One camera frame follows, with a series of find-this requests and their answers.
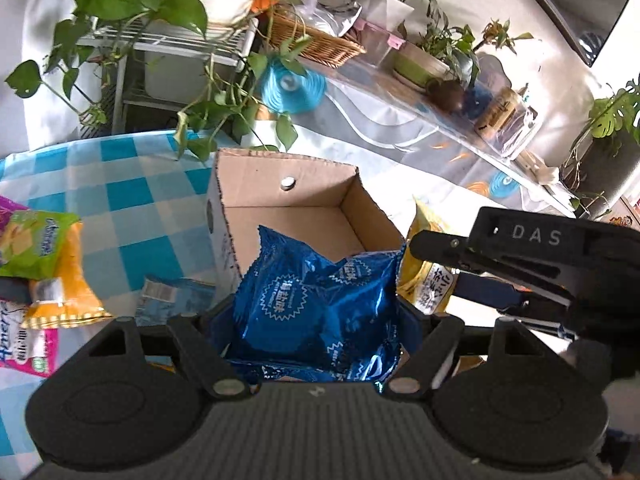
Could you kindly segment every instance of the black television frame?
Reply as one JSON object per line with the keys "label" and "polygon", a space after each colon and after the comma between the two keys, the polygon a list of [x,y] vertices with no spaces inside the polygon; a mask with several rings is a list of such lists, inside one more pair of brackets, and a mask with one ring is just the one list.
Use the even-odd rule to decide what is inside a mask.
{"label": "black television frame", "polygon": [[620,21],[620,16],[622,16],[622,13],[625,12],[626,6],[628,6],[629,4],[629,0],[626,0],[624,7],[622,7],[622,11],[620,12],[615,23],[611,27],[611,31],[605,38],[604,43],[602,44],[602,48],[598,51],[598,53],[596,54],[596,57],[593,58],[593,60],[591,60],[584,53],[582,47],[580,46],[580,41],[578,40],[578,37],[572,32],[571,28],[569,27],[569,24],[562,17],[562,14],[560,13],[556,5],[553,3],[553,1],[552,0],[536,0],[536,1],[540,5],[540,7],[542,7],[544,11],[548,14],[548,16],[551,18],[551,21],[554,22],[554,25],[558,28],[562,36],[564,36],[569,46],[571,46],[571,48],[575,50],[578,56],[580,56],[580,59],[589,67],[593,66],[595,61],[598,59],[598,56],[602,52],[602,48],[604,48],[604,46],[607,44],[607,41],[609,40],[609,37],[611,36],[613,29],[616,28],[616,25]]}

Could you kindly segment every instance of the blue and white checkered tablecloth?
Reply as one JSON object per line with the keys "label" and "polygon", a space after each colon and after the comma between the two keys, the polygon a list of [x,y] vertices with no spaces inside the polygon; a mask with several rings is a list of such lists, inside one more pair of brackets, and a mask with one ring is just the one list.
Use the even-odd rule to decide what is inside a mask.
{"label": "blue and white checkered tablecloth", "polygon": [[[78,140],[0,161],[0,195],[78,213],[88,283],[114,316],[132,315],[146,274],[214,281],[204,216],[210,167],[188,154],[176,161],[167,132]],[[59,362],[101,326],[60,330]],[[0,368],[2,480],[18,480],[40,462],[24,425],[39,383]]]}

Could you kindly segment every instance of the wicker basket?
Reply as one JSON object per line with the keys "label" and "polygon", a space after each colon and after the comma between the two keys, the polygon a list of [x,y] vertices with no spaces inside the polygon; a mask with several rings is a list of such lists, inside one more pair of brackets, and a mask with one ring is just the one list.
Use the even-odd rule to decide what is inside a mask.
{"label": "wicker basket", "polygon": [[[281,14],[274,13],[271,45],[279,48],[283,41],[288,40],[293,35],[294,28],[296,29],[296,38],[303,35],[304,27],[300,22],[296,24],[293,20]],[[334,38],[325,32],[309,27],[306,28],[305,32],[313,38],[313,41],[303,50],[300,56],[330,66],[331,68],[337,68],[343,65],[348,59],[366,52],[366,49],[359,43],[353,41],[354,38],[349,35],[344,38]]]}

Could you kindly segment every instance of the open cardboard box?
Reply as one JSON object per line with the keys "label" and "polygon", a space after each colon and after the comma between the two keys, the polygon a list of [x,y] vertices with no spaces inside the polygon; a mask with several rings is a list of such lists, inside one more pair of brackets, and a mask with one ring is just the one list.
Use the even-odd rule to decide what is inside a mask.
{"label": "open cardboard box", "polygon": [[236,291],[258,257],[258,225],[305,242],[334,262],[364,251],[398,250],[404,242],[362,187],[358,168],[310,156],[218,150],[206,207],[218,300]]}

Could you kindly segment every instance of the black mechanical device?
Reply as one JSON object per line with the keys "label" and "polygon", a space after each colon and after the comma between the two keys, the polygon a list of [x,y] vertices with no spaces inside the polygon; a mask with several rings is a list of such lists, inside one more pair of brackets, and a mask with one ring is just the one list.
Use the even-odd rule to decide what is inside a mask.
{"label": "black mechanical device", "polygon": [[[401,303],[411,357],[383,386],[250,387],[219,357],[232,298],[162,327],[118,318],[31,397],[26,423],[44,463],[30,479],[602,478],[600,391],[514,316],[633,349],[636,246],[625,228],[492,208],[469,238],[421,232],[414,256],[464,270],[463,296],[485,290],[512,316],[468,327]],[[532,292],[467,274],[484,272]],[[176,371],[149,355],[170,356]],[[465,355],[488,360],[453,374]]]}

